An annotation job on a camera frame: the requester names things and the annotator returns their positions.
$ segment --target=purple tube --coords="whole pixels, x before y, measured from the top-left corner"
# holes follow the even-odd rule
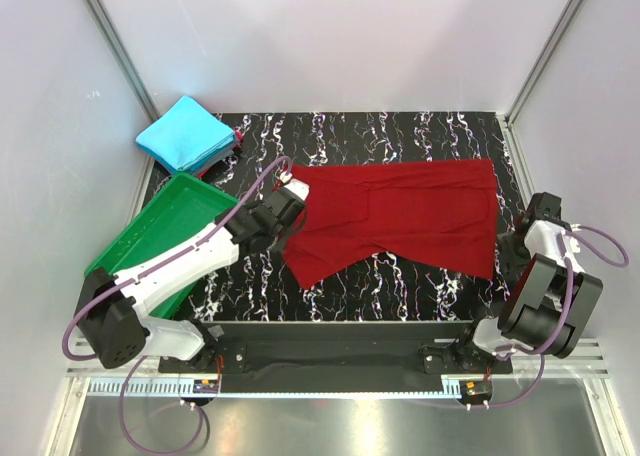
[[[147,359],[147,357],[143,356],[136,362],[136,364],[133,365],[133,367],[131,368],[131,371],[129,371],[129,374],[127,374],[127,377],[124,380],[122,389],[120,390],[120,395],[118,396],[118,419],[120,421],[120,429],[122,429],[122,434],[124,435],[125,439],[129,442],[129,444],[131,444],[131,446],[133,446],[134,448],[136,448],[138,451],[142,453],[160,455],[160,456],[178,456],[179,454],[182,454],[186,450],[188,450],[196,442],[196,440],[198,439],[198,436],[200,436],[200,433],[202,432],[204,419],[207,416],[205,415],[204,411],[200,406],[194,406],[194,408],[198,411],[198,428],[196,429],[196,432],[193,434],[191,439],[187,441],[187,443],[184,446],[182,446],[179,449],[176,449],[175,451],[155,451],[153,449],[149,449],[142,446],[135,439],[133,439],[133,436],[131,435],[131,432],[127,428],[127,424],[124,420],[124,393],[127,389],[127,386],[129,385],[129,380],[131,379],[131,376],[133,376],[133,373],[136,372],[136,370],[140,367],[140,365],[145,359]]]
[[[142,278],[146,278],[150,274],[155,273],[159,269],[162,269],[165,266],[173,263],[177,259],[180,259],[182,256],[184,256],[186,254],[189,254],[191,251],[193,251],[193,249],[194,249],[193,246],[189,246],[188,248],[184,248],[184,249],[178,251],[176,254],[173,254],[173,255],[169,256],[167,259],[165,259],[163,261],[160,261],[159,263],[156,263],[155,265],[151,266],[150,268],[145,269],[143,272],[141,272],[138,275],[138,280],[140,280]]]
[[[600,252],[599,249],[597,249],[593,244],[591,244],[589,241],[587,241],[583,236],[577,234],[577,231],[571,231],[569,232],[569,236],[571,236],[572,238],[577,239],[578,241],[580,241],[581,244],[584,244],[587,248],[589,248],[591,251],[593,251],[593,254],[595,254],[596,256],[598,256],[601,260],[603,260],[605,263],[609,263],[611,266],[615,266],[616,268],[625,268],[627,266],[629,266],[629,255],[627,254],[627,251],[624,249],[624,247],[622,246],[622,244],[620,244],[613,236],[608,235],[607,233],[605,233],[604,231],[594,228],[592,226],[583,226],[582,224],[579,224],[576,226],[576,230],[580,231],[580,230],[585,230],[585,231],[591,231],[592,233],[596,233],[599,234],[600,236],[608,239],[609,241],[611,241],[611,243],[613,243],[613,245],[618,248],[618,250],[620,251],[620,254],[622,255],[622,262],[618,262],[618,261],[614,261],[610,258],[608,258],[607,256],[605,256],[602,252]]]

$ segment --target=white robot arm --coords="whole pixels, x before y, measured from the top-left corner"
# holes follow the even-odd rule
[[[189,240],[138,266],[109,275],[98,268],[85,279],[76,313],[102,292],[133,279],[92,309],[78,327],[107,369],[137,356],[165,356],[194,370],[214,360],[216,338],[197,321],[171,321],[151,312],[181,288],[248,254],[267,251],[305,209],[309,187],[290,176],[264,200],[249,203],[215,234],[210,223]]]

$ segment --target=black marble surface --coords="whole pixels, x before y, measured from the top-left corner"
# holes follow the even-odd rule
[[[507,146],[493,113],[276,113],[218,114],[244,135],[242,150],[216,164],[204,181],[240,196],[276,157],[298,164],[400,163],[490,158],[501,217],[513,227],[523,203]],[[169,180],[153,170],[146,201]],[[261,189],[271,191],[275,178]],[[493,281],[380,253],[302,290],[279,254],[248,257],[196,284],[176,319],[203,321],[405,321],[473,319],[476,310],[503,301]]]

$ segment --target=black base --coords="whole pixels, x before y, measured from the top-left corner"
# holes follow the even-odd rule
[[[435,346],[437,339],[457,338],[470,326],[463,322],[216,325],[224,331],[221,391],[247,394],[441,391],[441,374],[462,371],[427,368],[422,351]],[[171,360],[162,361],[159,370],[193,372]],[[207,372],[216,371],[214,367]],[[498,373],[510,371],[508,363],[496,367]]]
[[[456,363],[453,349],[423,348],[424,371],[427,374],[511,374],[511,361],[472,362],[466,361],[464,366]]]
[[[224,374],[241,374],[245,370],[245,360],[247,355],[247,345],[242,341],[224,340],[220,341],[218,346],[218,356],[222,356]],[[201,370],[195,370],[186,361],[175,358],[160,359],[158,365],[159,373],[206,373],[212,374],[218,372],[218,366],[214,361],[210,366]]]

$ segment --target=metal floor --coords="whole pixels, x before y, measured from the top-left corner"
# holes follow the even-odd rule
[[[496,400],[521,393],[529,380],[496,382]],[[152,421],[166,398],[128,398],[125,414],[137,440],[157,451],[183,445],[197,425],[185,408]],[[604,455],[579,380],[543,380],[525,401],[508,409],[466,412],[430,407],[429,401],[255,400],[205,406],[209,436],[186,454],[224,456],[351,455]],[[138,455],[124,440],[117,398],[86,400],[71,454]]]

